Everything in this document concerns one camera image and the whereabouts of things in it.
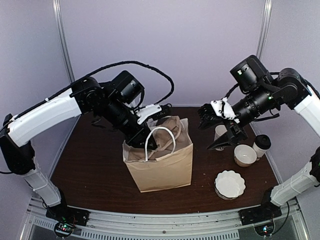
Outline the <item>brown paper bag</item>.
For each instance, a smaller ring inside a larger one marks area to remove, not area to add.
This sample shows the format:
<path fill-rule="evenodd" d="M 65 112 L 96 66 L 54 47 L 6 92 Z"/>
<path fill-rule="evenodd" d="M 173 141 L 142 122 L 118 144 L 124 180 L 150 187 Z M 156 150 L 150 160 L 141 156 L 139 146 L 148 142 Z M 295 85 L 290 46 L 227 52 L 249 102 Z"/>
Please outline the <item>brown paper bag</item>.
<path fill-rule="evenodd" d="M 122 144 L 123 162 L 141 193 L 169 190 L 191 185 L 193 170 L 193 142 L 189 136 L 189 120 L 180 118 L 182 131 L 174 143 L 172 153 L 148 160 L 144 147 Z"/>

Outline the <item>cardboard cup carrier tray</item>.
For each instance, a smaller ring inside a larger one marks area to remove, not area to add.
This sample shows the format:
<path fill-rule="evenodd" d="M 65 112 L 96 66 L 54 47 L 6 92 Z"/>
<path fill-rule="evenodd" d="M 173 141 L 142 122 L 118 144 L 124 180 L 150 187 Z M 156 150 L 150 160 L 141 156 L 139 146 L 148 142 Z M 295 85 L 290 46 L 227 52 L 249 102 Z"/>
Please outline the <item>cardboard cup carrier tray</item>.
<path fill-rule="evenodd" d="M 148 126 L 151 130 L 155 129 L 152 136 L 156 142 L 156 150 L 148 152 L 148 160 L 155 161 L 157 158 L 172 153 L 174 143 L 177 145 L 177 140 L 182 133 L 183 126 L 180 117 L 174 115 L 159 120 L 150 120 Z"/>

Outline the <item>black plastic cup lid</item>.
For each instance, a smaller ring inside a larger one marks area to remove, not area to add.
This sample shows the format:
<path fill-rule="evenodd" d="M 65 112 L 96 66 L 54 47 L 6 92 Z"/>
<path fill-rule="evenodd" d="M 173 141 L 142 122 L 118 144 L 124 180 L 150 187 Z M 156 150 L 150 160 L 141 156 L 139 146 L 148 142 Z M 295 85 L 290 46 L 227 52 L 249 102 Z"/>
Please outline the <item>black plastic cup lid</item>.
<path fill-rule="evenodd" d="M 262 150 L 268 150 L 272 145 L 270 138 L 265 134 L 257 135 L 254 139 L 254 144 Z"/>

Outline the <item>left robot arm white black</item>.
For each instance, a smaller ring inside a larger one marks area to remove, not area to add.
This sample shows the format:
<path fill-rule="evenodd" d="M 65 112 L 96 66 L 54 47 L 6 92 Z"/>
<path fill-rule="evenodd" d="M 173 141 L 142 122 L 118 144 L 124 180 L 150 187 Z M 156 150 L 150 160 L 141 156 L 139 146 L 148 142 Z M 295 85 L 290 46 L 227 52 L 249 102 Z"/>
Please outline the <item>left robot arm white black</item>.
<path fill-rule="evenodd" d="M 155 150 L 157 143 L 145 120 L 128 107 L 143 94 L 142 84 L 124 70 L 108 82 L 98 83 L 93 77 L 77 80 L 23 113 L 8 114 L 0 131 L 0 149 L 8 169 L 24 178 L 52 215 L 69 221 L 72 211 L 62 191 L 36 165 L 31 139 L 65 120 L 93 112 L 120 130 L 127 145 Z"/>

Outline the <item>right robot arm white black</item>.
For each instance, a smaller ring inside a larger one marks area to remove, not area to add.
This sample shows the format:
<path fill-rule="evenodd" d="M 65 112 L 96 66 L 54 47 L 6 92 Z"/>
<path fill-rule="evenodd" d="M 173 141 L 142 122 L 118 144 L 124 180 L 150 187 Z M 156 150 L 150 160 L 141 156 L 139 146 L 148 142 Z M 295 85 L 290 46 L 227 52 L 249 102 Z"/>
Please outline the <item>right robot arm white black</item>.
<path fill-rule="evenodd" d="M 281 105 L 294 110 L 316 134 L 320 133 L 320 94 L 295 69 L 287 67 L 279 72 L 269 72 L 255 55 L 250 55 L 233 67 L 230 73 L 237 82 L 233 88 L 239 88 L 245 97 L 230 105 L 228 98 L 232 91 L 229 90 L 223 98 L 206 103 L 198 110 L 200 129 L 219 124 L 226 127 L 226 133 L 207 149 L 239 144 L 247 139 L 244 126 L 263 121 L 262 114 L 273 109 L 280 110 Z M 268 220 L 287 201 L 319 184 L 320 151 L 317 149 L 301 171 L 264 193 L 256 216 L 261 221 Z"/>

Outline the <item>white paper coffee cup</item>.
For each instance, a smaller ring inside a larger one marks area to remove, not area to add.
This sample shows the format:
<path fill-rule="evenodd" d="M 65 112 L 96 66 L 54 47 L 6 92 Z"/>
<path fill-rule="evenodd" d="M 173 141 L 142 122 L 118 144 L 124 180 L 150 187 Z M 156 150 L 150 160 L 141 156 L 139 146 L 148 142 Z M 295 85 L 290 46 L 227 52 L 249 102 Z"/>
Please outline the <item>white paper coffee cup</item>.
<path fill-rule="evenodd" d="M 263 149 L 260 149 L 258 148 L 254 142 L 253 142 L 253 145 L 252 145 L 252 148 L 254 149 L 254 151 L 256 152 L 256 160 L 259 161 L 262 156 L 266 153 L 267 150 L 263 150 Z"/>

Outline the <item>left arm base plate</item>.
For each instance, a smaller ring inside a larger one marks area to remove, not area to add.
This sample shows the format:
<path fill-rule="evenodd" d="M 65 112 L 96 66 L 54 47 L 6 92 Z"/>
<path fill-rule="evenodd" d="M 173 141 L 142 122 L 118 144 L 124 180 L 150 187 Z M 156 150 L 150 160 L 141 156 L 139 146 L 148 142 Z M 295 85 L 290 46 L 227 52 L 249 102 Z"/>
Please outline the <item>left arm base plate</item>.
<path fill-rule="evenodd" d="M 66 209 L 56 209 L 47 207 L 45 216 L 59 222 L 68 223 L 72 226 L 86 226 L 89 220 L 90 212 L 88 210 L 67 206 Z"/>

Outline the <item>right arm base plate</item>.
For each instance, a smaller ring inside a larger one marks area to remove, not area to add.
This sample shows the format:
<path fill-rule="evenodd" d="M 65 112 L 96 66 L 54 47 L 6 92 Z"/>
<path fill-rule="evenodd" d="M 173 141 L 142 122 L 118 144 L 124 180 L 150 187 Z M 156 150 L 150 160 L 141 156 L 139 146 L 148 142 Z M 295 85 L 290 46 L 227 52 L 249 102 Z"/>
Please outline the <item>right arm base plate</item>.
<path fill-rule="evenodd" d="M 280 217 L 282 215 L 282 211 L 279 206 L 264 205 L 241 209 L 238 213 L 243 226 L 271 221 L 273 218 Z"/>

